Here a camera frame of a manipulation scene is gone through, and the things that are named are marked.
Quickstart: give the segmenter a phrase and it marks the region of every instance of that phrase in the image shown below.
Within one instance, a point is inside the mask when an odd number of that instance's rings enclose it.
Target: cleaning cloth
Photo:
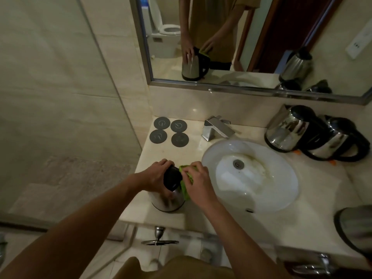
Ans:
[[[188,167],[188,166],[189,166],[189,165],[181,165],[181,166],[180,166],[180,172],[182,171],[182,169],[183,169],[184,167]],[[188,172],[186,172],[186,174],[188,175],[188,177],[189,177],[189,179],[190,179],[190,182],[191,182],[191,184],[192,184],[192,183],[194,182],[194,180],[192,179],[192,176],[191,176]],[[181,189],[182,189],[182,194],[183,194],[183,197],[184,197],[185,201],[188,201],[188,200],[190,199],[190,196],[189,196],[188,193],[187,193],[186,185],[185,185],[185,182],[184,182],[183,180],[181,180]]]

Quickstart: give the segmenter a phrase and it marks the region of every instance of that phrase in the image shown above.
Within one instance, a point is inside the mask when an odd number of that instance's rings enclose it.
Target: mirror frame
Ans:
[[[288,97],[295,99],[305,99],[305,100],[318,100],[327,101],[334,103],[347,103],[347,104],[358,104],[367,105],[372,100],[372,87],[364,93],[362,96],[344,96],[335,94],[322,94],[322,93],[310,93],[303,91],[288,91],[288,90],[276,90],[268,88],[259,87],[238,87],[238,86],[225,86],[218,84],[208,84],[208,83],[196,83],[188,81],[177,81],[168,79],[157,79],[154,78],[152,74],[150,53],[148,50],[148,45],[145,42],[145,26],[142,18],[141,1],[140,0],[129,0],[134,25],[137,33],[137,39],[139,43],[139,50],[141,52],[142,63],[146,75],[147,84],[150,86],[161,86],[161,87],[171,87],[179,89],[191,89],[191,90],[201,90],[201,91],[212,91],[212,92],[223,92],[232,94],[246,94],[255,96],[266,96],[266,97]]]

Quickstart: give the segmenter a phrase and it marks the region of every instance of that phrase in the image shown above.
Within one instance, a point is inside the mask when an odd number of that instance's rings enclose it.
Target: white power socket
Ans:
[[[346,48],[346,53],[352,58],[360,54],[361,51],[372,41],[372,18],[367,22],[364,28],[353,39],[349,46]]]

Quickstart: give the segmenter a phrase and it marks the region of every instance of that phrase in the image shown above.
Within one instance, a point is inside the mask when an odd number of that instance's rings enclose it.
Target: mustard shirt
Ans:
[[[201,48],[225,23],[235,5],[258,8],[261,0],[192,0],[189,33],[194,46]],[[231,62],[235,53],[236,28],[209,52],[211,61]]]

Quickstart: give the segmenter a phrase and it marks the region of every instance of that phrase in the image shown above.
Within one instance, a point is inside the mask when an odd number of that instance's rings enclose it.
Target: shirt sleeve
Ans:
[[[236,0],[235,5],[245,5],[246,9],[259,8],[261,0]]]

